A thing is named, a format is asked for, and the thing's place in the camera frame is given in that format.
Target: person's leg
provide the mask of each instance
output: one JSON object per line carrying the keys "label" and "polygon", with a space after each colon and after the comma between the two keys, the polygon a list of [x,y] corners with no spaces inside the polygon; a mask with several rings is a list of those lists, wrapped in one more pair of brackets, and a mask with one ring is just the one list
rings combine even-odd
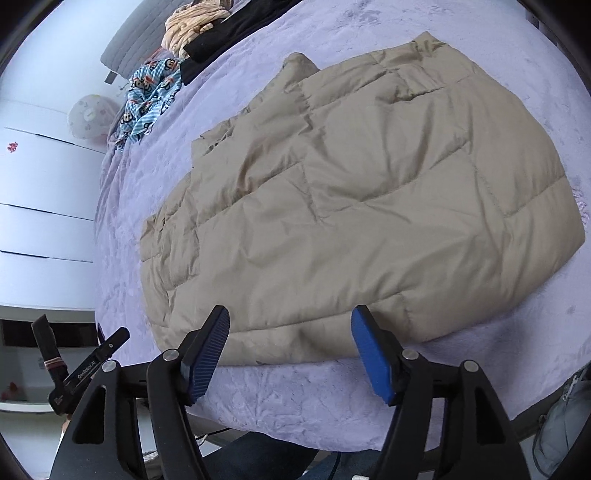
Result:
{"label": "person's leg", "polygon": [[250,432],[205,456],[203,461],[212,480],[296,480],[317,453]]}
{"label": "person's leg", "polygon": [[[351,480],[354,475],[365,474],[377,463],[379,454],[377,450],[341,453],[333,480]],[[336,452],[331,453],[302,476],[301,480],[327,480],[335,468],[338,456]]]}

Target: metal screw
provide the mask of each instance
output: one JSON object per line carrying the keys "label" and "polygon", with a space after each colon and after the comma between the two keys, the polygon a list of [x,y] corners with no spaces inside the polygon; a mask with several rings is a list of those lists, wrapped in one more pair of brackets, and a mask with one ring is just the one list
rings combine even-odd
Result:
{"label": "metal screw", "polygon": [[416,360],[418,358],[418,352],[416,350],[412,350],[411,348],[405,348],[402,351],[402,356],[406,360]]}
{"label": "metal screw", "polygon": [[115,360],[107,360],[103,364],[103,372],[112,372],[115,368],[117,368],[117,362]]}
{"label": "metal screw", "polygon": [[469,372],[474,373],[474,372],[478,372],[478,370],[479,370],[480,367],[478,366],[478,364],[475,361],[473,361],[473,360],[466,360],[464,362],[464,368],[466,370],[468,370]]}
{"label": "metal screw", "polygon": [[173,360],[176,360],[178,358],[178,350],[175,350],[174,348],[166,350],[162,354],[162,358],[164,358],[166,362],[172,362]]}

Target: gray bag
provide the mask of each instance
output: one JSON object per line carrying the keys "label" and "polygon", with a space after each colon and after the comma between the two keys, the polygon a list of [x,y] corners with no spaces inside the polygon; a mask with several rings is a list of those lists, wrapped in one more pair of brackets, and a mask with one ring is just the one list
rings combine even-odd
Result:
{"label": "gray bag", "polygon": [[543,421],[534,439],[534,463],[550,477],[564,460],[591,414],[591,364],[577,372]]}

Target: gray headboard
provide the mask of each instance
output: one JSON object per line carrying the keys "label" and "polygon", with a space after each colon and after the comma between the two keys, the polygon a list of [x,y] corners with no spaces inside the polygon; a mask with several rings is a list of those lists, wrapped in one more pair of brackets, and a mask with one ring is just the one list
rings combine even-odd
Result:
{"label": "gray headboard", "polygon": [[100,57],[113,72],[128,79],[152,53],[164,36],[164,22],[189,0],[144,0],[125,20]]}

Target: bed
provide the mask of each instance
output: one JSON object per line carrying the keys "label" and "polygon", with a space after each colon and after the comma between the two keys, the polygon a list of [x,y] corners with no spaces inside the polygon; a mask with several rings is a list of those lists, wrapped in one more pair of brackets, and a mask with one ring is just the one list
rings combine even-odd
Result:
{"label": "bed", "polygon": [[[589,228],[591,96],[566,56],[515,0],[303,0],[243,40],[183,87],[152,133],[103,161],[96,214],[96,318],[130,340],[123,365],[157,349],[139,279],[142,223],[191,168],[191,141],[236,114],[299,51],[320,68],[396,46],[428,30],[515,93],[560,154]],[[476,360],[509,417],[545,398],[591,360],[591,242],[514,311],[415,347],[429,360]],[[329,451],[380,449],[393,409],[373,394],[358,359],[300,365],[220,367],[190,413],[238,430]],[[434,404],[428,448],[439,443]]]}

